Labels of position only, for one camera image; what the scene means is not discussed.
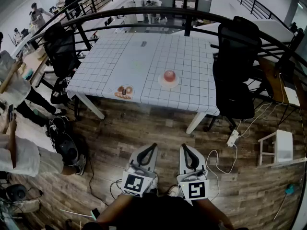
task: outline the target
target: wooden floor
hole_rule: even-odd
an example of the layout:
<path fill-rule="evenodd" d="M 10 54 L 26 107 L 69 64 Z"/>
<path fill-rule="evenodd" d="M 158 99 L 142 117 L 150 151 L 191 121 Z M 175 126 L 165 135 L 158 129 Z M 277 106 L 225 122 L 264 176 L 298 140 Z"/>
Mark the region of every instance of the wooden floor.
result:
<path fill-rule="evenodd" d="M 220 167 L 226 171 L 230 170 L 235 150 L 226 145 L 230 129 L 225 118 L 219 117 L 211 132 L 205 133 L 202 130 L 203 126 L 211 120 L 206 117 L 197 129 L 188 135 L 185 131 L 195 112 L 104 98 L 98 99 L 98 102 L 95 105 L 100 104 L 99 109 L 106 115 L 105 120 L 99 120 L 82 104 L 81 120 L 73 123 L 73 129 L 76 134 L 85 138 L 89 148 L 94 169 L 91 183 L 93 193 L 108 204 L 114 200 L 109 191 L 111 183 L 122 177 L 131 153 L 144 144 L 156 142 L 159 146 L 155 171 L 159 176 L 160 193 L 166 192 L 176 183 L 179 147 L 182 143 L 195 147 L 205 157 L 211 150 L 218 150 Z M 268 115 L 273 107 L 272 104 L 265 114 Z M 230 174 L 222 174 L 215 168 L 215 155 L 208 161 L 210 168 L 219 177 L 221 189 L 213 203 L 231 219 L 236 228 L 287 230 L 292 223 L 301 188 L 286 198 L 279 216 L 275 221 L 273 218 L 285 196 L 284 190 L 287 184 L 302 185 L 305 165 L 296 164 L 275 169 L 256 168 L 259 155 L 258 139 L 276 131 L 283 111 L 284 106 L 278 106 L 270 117 L 262 120 L 266 116 L 264 114 L 251 126 L 248 138 L 237 140 L 238 158 Z M 303 115 L 306 124 L 307 115 Z M 69 110 L 68 116 L 73 119 L 73 111 Z M 305 145 L 299 112 L 295 111 L 279 126 L 279 129 L 292 132 L 294 158 L 304 157 Z M 241 124 L 239 131 L 244 130 L 245 127 Z M 83 176 L 46 174 L 32 178 L 15 175 L 12 180 L 24 184 L 28 189 L 37 187 L 44 192 L 39 199 L 40 211 L 26 214 L 33 229 L 41 229 L 45 224 L 55 229 L 64 229 L 67 219 L 72 219 L 73 227 L 79 229 L 80 221 L 83 226 L 89 219 L 64 213 L 59 209 L 86 215 L 90 215 L 90 210 L 94 208 L 102 212 L 106 206 L 90 194 L 91 177 L 90 163 L 87 163 Z M 217 194 L 217 180 L 211 172 L 209 179 L 210 199 L 212 199 Z M 112 193 L 115 196 L 120 193 L 116 185 L 112 187 Z M 38 196 L 35 190 L 31 190 L 29 195 Z"/>

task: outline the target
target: grid pattern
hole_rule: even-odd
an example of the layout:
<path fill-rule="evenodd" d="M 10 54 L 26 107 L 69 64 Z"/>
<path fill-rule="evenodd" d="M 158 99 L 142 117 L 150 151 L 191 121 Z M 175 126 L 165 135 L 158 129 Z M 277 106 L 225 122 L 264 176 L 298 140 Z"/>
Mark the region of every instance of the grid pattern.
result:
<path fill-rule="evenodd" d="M 162 34 L 149 69 L 141 102 L 218 114 L 210 43 L 201 38 Z M 165 88 L 158 76 L 172 70 L 179 85 Z"/>
<path fill-rule="evenodd" d="M 133 33 L 100 38 L 79 66 L 68 91 L 103 97 L 102 90 Z"/>

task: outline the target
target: shoe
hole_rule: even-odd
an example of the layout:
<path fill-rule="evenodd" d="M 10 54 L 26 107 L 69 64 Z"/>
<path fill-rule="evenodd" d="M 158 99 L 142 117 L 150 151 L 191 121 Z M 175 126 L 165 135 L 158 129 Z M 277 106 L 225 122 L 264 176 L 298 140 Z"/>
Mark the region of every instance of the shoe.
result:
<path fill-rule="evenodd" d="M 78 162 L 76 162 L 75 164 L 75 166 L 77 166 L 79 169 L 79 172 L 76 174 L 83 175 L 85 165 L 86 165 L 86 157 L 83 154 L 81 154 Z"/>
<path fill-rule="evenodd" d="M 168 191 L 167 196 L 170 197 L 177 197 L 179 195 L 179 186 L 172 186 L 171 189 Z"/>
<path fill-rule="evenodd" d="M 44 133 L 46 134 L 47 137 L 50 137 L 49 128 L 50 128 L 49 124 L 43 126 Z"/>
<path fill-rule="evenodd" d="M 66 110 L 65 109 L 56 109 L 56 112 L 54 113 L 55 116 L 61 116 L 61 115 L 65 115 L 66 114 Z"/>

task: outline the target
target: white stool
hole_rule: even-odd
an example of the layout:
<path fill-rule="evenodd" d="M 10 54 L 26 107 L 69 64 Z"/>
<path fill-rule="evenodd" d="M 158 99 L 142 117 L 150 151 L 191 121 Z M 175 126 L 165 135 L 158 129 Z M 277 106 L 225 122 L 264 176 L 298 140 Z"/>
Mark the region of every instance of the white stool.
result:
<path fill-rule="evenodd" d="M 276 136 L 276 139 L 273 142 L 274 152 L 263 152 L 263 141 L 273 136 Z M 276 132 L 258 140 L 258 142 L 260 142 L 260 156 L 258 167 L 274 166 L 274 163 L 291 161 L 293 159 L 293 139 L 291 132 L 286 132 L 278 129 Z M 262 165 L 263 155 L 274 156 L 274 163 L 269 165 Z"/>

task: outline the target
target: donut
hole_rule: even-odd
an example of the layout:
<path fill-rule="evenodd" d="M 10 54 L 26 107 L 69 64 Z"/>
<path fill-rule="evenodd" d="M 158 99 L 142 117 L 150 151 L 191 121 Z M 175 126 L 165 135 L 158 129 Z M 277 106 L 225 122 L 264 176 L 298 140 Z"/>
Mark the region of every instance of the donut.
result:
<path fill-rule="evenodd" d="M 127 93 L 127 94 L 131 94 L 131 93 L 132 93 L 132 87 L 130 87 L 130 86 L 127 87 L 127 88 L 126 88 L 126 93 Z"/>
<path fill-rule="evenodd" d="M 123 87 L 123 86 L 120 86 L 120 87 L 117 89 L 118 92 L 123 92 L 123 90 L 124 90 L 124 87 Z"/>

